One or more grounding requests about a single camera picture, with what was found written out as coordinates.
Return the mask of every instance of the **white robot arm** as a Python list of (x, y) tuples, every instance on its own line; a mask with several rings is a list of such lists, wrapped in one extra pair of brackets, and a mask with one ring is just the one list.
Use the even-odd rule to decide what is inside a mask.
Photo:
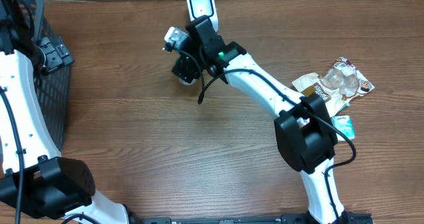
[[(303, 97), (301, 93), (286, 87), (265, 72), (253, 60), (249, 53), (238, 55), (236, 58), (232, 59), (229, 62), (229, 66), (227, 66), (224, 71), (231, 71), (238, 68), (251, 69), (262, 74), (280, 91), (284, 92), (290, 100), (297, 104), (301, 103), (300, 97)], [(283, 101), (264, 80), (254, 74), (249, 74), (248, 72), (233, 72), (227, 74), (225, 77), (231, 86), (245, 92), (245, 94), (257, 102), (259, 106), (264, 108), (273, 120), (280, 116), (281, 111), (290, 111), (294, 107), (291, 103)], [(333, 211), (333, 206), (331, 205), (329, 194), (325, 186), (324, 177), (325, 169), (333, 164), (334, 158), (325, 159), (320, 165), (315, 167), (314, 173), (308, 174), (303, 170), (300, 172), (309, 200), (309, 213), (320, 224), (332, 223), (336, 220), (335, 212)], [(337, 213), (341, 216), (345, 209), (337, 195), (333, 170), (329, 172), (329, 183), (333, 201), (337, 207)]]
[[(325, 131), (316, 122), (310, 122), (314, 124), (306, 125), (304, 129), (297, 124), (298, 120), (303, 119), (305, 105), (310, 109), (315, 108), (329, 123), (322, 99), (319, 102), (320, 97), (305, 98), (301, 93), (281, 84), (237, 43), (225, 45), (213, 30), (207, 16), (192, 22), (186, 27), (189, 35), (174, 27), (166, 33), (164, 50), (175, 50), (181, 54), (172, 72), (183, 83), (192, 84), (194, 80), (202, 78), (202, 70), (207, 70), (215, 77), (212, 82), (221, 78), (245, 92), (275, 120), (278, 149), (286, 162), (301, 174), (309, 199), (309, 215), (320, 224), (333, 223), (346, 215), (337, 195), (333, 170), (329, 168), (334, 164), (333, 146), (337, 143), (335, 132)], [(205, 89), (209, 85), (203, 88), (199, 103), (203, 101)], [(326, 170), (329, 192), (324, 175)]]
[[(31, 34), (17, 0), (0, 0), (0, 139), (6, 174), (0, 179), (0, 200), (17, 209), (16, 223), (21, 211), (33, 218), (52, 219), (83, 214), (83, 219), (75, 218), (81, 223), (138, 223), (124, 205), (95, 189), (93, 176), (82, 161), (62, 158), (56, 148), (33, 77), (35, 70), (49, 74), (43, 69), (53, 66)], [(58, 45), (63, 52), (58, 55), (63, 56), (54, 59), (73, 61), (64, 52), (66, 47)]]

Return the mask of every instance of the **crumpled wrapper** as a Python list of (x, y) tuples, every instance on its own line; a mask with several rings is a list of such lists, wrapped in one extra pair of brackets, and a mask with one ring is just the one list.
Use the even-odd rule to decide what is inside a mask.
[(330, 117), (357, 97), (374, 89), (374, 86), (346, 58), (340, 57), (324, 76), (313, 72), (292, 82), (305, 96), (316, 93), (324, 99)]

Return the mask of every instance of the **black cable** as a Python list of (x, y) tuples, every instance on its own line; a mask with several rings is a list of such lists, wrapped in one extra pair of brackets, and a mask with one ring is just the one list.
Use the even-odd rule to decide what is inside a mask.
[(266, 79), (262, 74), (256, 72), (255, 70), (246, 69), (246, 68), (237, 68), (237, 69), (233, 69), (233, 70), (228, 70), (228, 71), (225, 71), (222, 74), (219, 74), (218, 76), (214, 77), (205, 86), (205, 88), (201, 90), (201, 93), (199, 95), (199, 99), (197, 100), (197, 103), (200, 105), (203, 102), (203, 97), (205, 95), (207, 88), (209, 88), (209, 86), (211, 86), (214, 81), (218, 80), (219, 78), (222, 78), (223, 76), (225, 76), (227, 74), (233, 73), (233, 72), (248, 72), (249, 74), (254, 74), (254, 75), (258, 76), (259, 78), (264, 80), (264, 82), (266, 82), (279, 96), (281, 96), (283, 98), (283, 101), (287, 100), (292, 105), (297, 105), (294, 101), (290, 100), (286, 95), (284, 95), (278, 88), (276, 88), (276, 86), (274, 86), (274, 84), (272, 82), (270, 82), (268, 79)]
[[(264, 82), (266, 82), (280, 97), (283, 98), (283, 101), (286, 100), (288, 103), (291, 103), (293, 106), (296, 106), (297, 103), (292, 101), (288, 96), (284, 95), (273, 83), (271, 83), (268, 79), (266, 79), (262, 74), (251, 70), (251, 69), (245, 69), (245, 68), (237, 68), (237, 69), (233, 69), (233, 70), (228, 70), (223, 72), (222, 74), (219, 74), (218, 76), (214, 77), (206, 86), (205, 89), (203, 89), (199, 95), (199, 99), (198, 99), (198, 104), (201, 104), (203, 102), (203, 97), (205, 95), (205, 92), (207, 90), (207, 88), (209, 88), (209, 86), (212, 85), (212, 83), (216, 80), (218, 80), (219, 78), (222, 78), (223, 76), (233, 73), (233, 72), (248, 72), (249, 74), (254, 74), (255, 76), (258, 76), (259, 78), (261, 78)], [(337, 164), (331, 165), (330, 167), (325, 169), (324, 172), (324, 177), (325, 177), (325, 185), (327, 187), (327, 192), (329, 194), (330, 197), (330, 203), (331, 206), (333, 206), (333, 210), (335, 212), (336, 215), (336, 223), (339, 223), (339, 214), (337, 213), (337, 209), (336, 209), (336, 205), (334, 203), (334, 199), (333, 199), (333, 195), (331, 194), (331, 189), (330, 189), (330, 183), (329, 183), (329, 179), (328, 179), (328, 174), (329, 171), (335, 167), (339, 167), (339, 166), (343, 166), (346, 164), (350, 164), (355, 158), (356, 158), (356, 149), (355, 146), (353, 145), (353, 142), (345, 135), (343, 134), (341, 131), (339, 131), (338, 129), (336, 129), (332, 124), (329, 124), (328, 122), (322, 120), (321, 118), (319, 118), (318, 116), (316, 116), (314, 113), (308, 111), (306, 108), (304, 109), (304, 111), (315, 121), (320, 122), (322, 124), (324, 124), (325, 126), (327, 126), (328, 128), (334, 130), (337, 134), (339, 134), (342, 138), (344, 138), (344, 140), (349, 144), (349, 147), (352, 149), (352, 157), (349, 158), (346, 161), (343, 162), (339, 162)]]
[(28, 16), (29, 16), (29, 36), (31, 38), (33, 38), (33, 36), (35, 34), (34, 19), (32, 17), (32, 13), (31, 13), (31, 10), (29, 9), (28, 5), (24, 2), (22, 2), (22, 4), (24, 5), (26, 11), (28, 12)]
[(0, 86), (0, 95), (3, 98), (3, 102), (5, 103), (5, 107), (7, 113), (9, 115), (9, 119), (11, 120), (11, 126), (13, 131), (13, 136), (15, 137), (16, 149), (19, 159), (19, 186), (18, 186), (18, 198), (16, 200), (16, 215), (15, 215), (15, 224), (19, 224), (21, 222), (21, 208), (22, 208), (22, 196), (23, 196), (23, 186), (24, 186), (24, 154), (22, 152), (21, 140), (19, 139), (18, 128), (16, 126), (15, 116), (13, 116), (13, 111), (9, 100), (5, 94), (7, 90), (3, 89)]
[(200, 56), (201, 62), (203, 63), (203, 65), (205, 65), (205, 68), (207, 68), (205, 58), (203, 57), (203, 45), (199, 46), (199, 56)]
[(89, 217), (89, 216), (84, 215), (84, 213), (81, 213), (81, 214), (73, 214), (72, 216), (70, 216), (70, 217), (66, 218), (66, 219), (62, 222), (62, 224), (67, 224), (67, 223), (69, 223), (70, 221), (74, 220), (75, 218), (79, 218), (79, 220), (85, 219), (85, 220), (87, 220), (87, 221), (91, 222), (92, 224), (100, 224), (99, 222), (97, 222), (97, 221), (96, 221), (96, 220), (94, 220), (93, 218), (91, 218), (91, 217)]
[(193, 62), (196, 65), (197, 69), (199, 70), (200, 80), (201, 80), (201, 89), (203, 91), (205, 89), (205, 78), (203, 77), (203, 72), (201, 71), (201, 66), (199, 65), (199, 63), (197, 62), (197, 60), (192, 55), (190, 55), (187, 52), (184, 52), (183, 50), (175, 49), (175, 51), (177, 51), (179, 53), (182, 53), (182, 54), (186, 55), (188, 58), (190, 58), (190, 59), (193, 60)]

